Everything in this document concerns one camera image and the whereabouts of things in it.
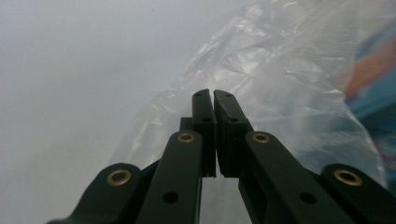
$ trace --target crumpled plastic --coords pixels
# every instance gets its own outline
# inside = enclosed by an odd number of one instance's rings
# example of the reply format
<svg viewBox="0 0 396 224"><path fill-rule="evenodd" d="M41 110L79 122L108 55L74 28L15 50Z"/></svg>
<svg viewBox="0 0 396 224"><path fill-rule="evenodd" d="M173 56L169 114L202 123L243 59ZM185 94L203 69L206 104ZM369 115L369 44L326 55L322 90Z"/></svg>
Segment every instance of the crumpled plastic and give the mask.
<svg viewBox="0 0 396 224"><path fill-rule="evenodd" d="M223 90L235 95L255 130L275 135L306 169L344 163L384 185L382 162L342 93L353 69L357 5L261 0L241 9L172 87L141 109L110 162L142 169L155 162L180 117L191 115L191 96ZM249 222L237 179L219 170L204 179L201 223Z"/></svg>

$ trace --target transparent plastic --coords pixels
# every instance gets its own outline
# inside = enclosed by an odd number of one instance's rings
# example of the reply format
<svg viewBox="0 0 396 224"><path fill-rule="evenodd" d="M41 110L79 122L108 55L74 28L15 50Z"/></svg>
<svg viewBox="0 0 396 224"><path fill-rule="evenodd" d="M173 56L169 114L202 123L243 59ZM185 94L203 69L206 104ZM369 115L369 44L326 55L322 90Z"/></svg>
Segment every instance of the transparent plastic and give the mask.
<svg viewBox="0 0 396 224"><path fill-rule="evenodd" d="M180 117L191 115L192 94L224 90L255 130L275 135L305 168L319 173L340 162L384 184L381 160L342 93L353 70L357 14L355 0L262 0L243 8L141 109L110 163L155 162ZM204 179L201 223L249 223L237 179L219 171Z"/></svg>

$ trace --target round hole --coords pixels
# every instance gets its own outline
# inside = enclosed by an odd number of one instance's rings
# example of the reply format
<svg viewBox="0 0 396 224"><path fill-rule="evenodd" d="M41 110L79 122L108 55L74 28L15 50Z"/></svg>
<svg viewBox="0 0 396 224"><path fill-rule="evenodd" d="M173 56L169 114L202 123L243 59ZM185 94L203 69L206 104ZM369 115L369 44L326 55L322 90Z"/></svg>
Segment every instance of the round hole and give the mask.
<svg viewBox="0 0 396 224"><path fill-rule="evenodd" d="M175 203L178 200L178 194L173 191L169 191L163 195L163 201L166 203Z"/></svg>
<svg viewBox="0 0 396 224"><path fill-rule="evenodd" d="M264 133L253 134L253 140L259 143L267 143L270 141L270 137Z"/></svg>
<svg viewBox="0 0 396 224"><path fill-rule="evenodd" d="M110 186L121 186L127 183L131 179L131 176L130 171L119 169L107 176L107 184Z"/></svg>
<svg viewBox="0 0 396 224"><path fill-rule="evenodd" d="M194 140L194 135L191 133L182 133L177 137L177 139L180 142L189 143Z"/></svg>
<svg viewBox="0 0 396 224"><path fill-rule="evenodd" d="M315 196L310 193L300 194L300 199L303 200L303 202L310 203L310 204L317 202L317 198L315 198Z"/></svg>
<svg viewBox="0 0 396 224"><path fill-rule="evenodd" d="M348 170L336 170L334 171L334 176L344 184L353 187L360 186L363 183L363 181L358 175Z"/></svg>
<svg viewBox="0 0 396 224"><path fill-rule="evenodd" d="M204 119L202 119L202 121L205 122L205 123L208 123L208 122L212 121L212 119L210 119L210 118L204 118Z"/></svg>

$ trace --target plastic wrinkle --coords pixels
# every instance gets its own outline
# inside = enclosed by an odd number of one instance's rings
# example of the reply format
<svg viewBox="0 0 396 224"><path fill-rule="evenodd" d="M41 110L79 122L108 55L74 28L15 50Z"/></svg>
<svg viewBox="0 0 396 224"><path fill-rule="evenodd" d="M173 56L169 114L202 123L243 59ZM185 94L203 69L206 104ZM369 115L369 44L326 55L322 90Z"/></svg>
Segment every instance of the plastic wrinkle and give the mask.
<svg viewBox="0 0 396 224"><path fill-rule="evenodd" d="M255 130L275 135L307 169L341 162L384 184L381 160L342 93L354 63L357 13L355 0L262 0L243 8L169 91L142 108L111 162L144 168L158 160L180 117L191 115L192 94L224 90ZM201 214L202 223L249 223L237 180L205 179Z"/></svg>

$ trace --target plastic wrap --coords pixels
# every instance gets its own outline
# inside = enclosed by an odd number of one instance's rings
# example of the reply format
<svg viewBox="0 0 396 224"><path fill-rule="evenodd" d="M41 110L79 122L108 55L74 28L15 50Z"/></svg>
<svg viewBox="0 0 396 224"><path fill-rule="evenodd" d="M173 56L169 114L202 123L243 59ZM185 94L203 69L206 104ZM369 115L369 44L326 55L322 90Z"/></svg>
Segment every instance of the plastic wrap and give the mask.
<svg viewBox="0 0 396 224"><path fill-rule="evenodd" d="M384 184L381 160L342 93L353 69L357 4L262 0L243 8L142 108L111 163L144 168L158 160L180 117L191 115L192 94L218 89L232 92L253 128L277 136L305 168L345 163ZM237 179L204 179L201 221L249 223Z"/></svg>

